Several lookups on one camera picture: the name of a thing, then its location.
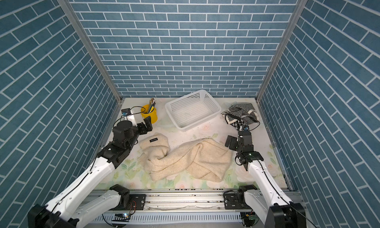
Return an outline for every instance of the beige towel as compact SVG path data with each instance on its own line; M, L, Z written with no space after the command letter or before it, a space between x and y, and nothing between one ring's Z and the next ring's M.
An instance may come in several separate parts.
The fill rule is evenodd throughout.
M180 145L169 153L168 138L156 133L140 142L139 161L153 181L186 169L194 178L221 182L231 164L232 152L213 139L206 138Z

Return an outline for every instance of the blue tile wallpaper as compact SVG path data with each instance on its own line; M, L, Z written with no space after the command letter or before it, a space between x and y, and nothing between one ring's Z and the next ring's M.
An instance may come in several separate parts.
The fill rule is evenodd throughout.
M297 0L69 0L123 97L255 97Z
M56 0L0 0L0 227L89 164L116 101Z
M319 227L380 227L380 0L308 0L262 98Z

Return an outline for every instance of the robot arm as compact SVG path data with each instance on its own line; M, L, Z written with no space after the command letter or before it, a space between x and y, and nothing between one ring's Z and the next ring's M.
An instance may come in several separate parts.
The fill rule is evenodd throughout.
M238 200L250 206L265 228L306 228L305 211L293 203L270 175L263 157L254 151L249 131L239 131L238 138L228 136L226 147L236 151L241 165L255 179L260 191L253 185L240 186Z
M145 118L144 122L133 126L131 121L125 120L113 127L113 141L97 154L94 162L44 207L35 205L29 211L29 228L82 228L100 214L117 205L127 207L129 190L121 185L115 185L101 197L78 208L96 185L129 155L138 136L152 131L150 116Z

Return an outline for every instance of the black and white fabric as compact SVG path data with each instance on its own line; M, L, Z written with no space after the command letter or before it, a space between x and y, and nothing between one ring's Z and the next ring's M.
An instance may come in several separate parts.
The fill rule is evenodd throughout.
M234 126L238 131L249 130L249 125L259 122L258 114L252 103L231 105L222 112L227 124Z

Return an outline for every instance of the yellow cup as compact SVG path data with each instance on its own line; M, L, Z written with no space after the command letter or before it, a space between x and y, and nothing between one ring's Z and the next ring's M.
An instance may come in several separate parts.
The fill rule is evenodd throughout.
M150 121L153 123L155 123L157 121L157 110L155 107L152 107L153 108L153 111L152 109L150 109L152 112L148 113L148 109L149 109L149 104L146 104L142 109L141 109L141 115L143 118L147 118L150 116Z

